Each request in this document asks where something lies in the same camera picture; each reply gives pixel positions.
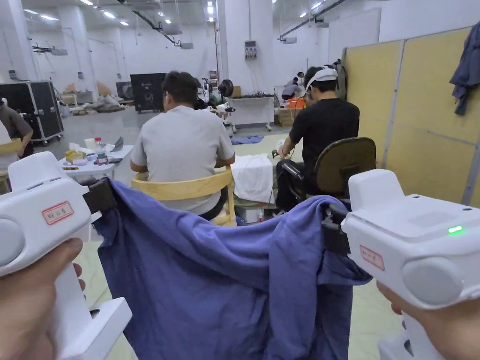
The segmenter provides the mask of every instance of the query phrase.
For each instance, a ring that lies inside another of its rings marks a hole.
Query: water bottle
[[[95,138],[95,152],[96,152],[96,160],[98,164],[107,165],[108,164],[107,149],[105,148],[105,144],[102,142],[101,137]]]
[[[264,211],[262,206],[263,206],[263,204],[258,204],[257,221],[259,223],[263,223],[265,221],[265,211]]]

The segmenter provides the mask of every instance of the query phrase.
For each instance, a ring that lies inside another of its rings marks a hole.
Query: office chair
[[[322,151],[315,165],[320,194],[331,195],[340,200],[348,199],[350,177],[375,168],[376,146],[372,139],[354,137],[335,141]],[[313,196],[305,189],[301,167],[293,162],[285,162],[283,169],[292,175],[289,177],[288,187],[299,202]]]

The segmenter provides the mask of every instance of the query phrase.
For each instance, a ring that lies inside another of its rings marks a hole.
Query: ceiling light
[[[51,17],[51,16],[48,16],[48,15],[40,15],[40,17],[43,17],[46,20],[60,21],[56,17]]]

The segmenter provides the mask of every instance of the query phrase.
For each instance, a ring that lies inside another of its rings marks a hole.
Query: red-bordered label
[[[42,211],[42,215],[47,224],[53,225],[72,216],[73,209],[70,203],[66,201]]]
[[[360,252],[362,258],[371,263],[372,265],[378,267],[380,270],[385,271],[384,259],[380,254],[377,254],[375,251],[367,249],[365,246],[360,245]]]

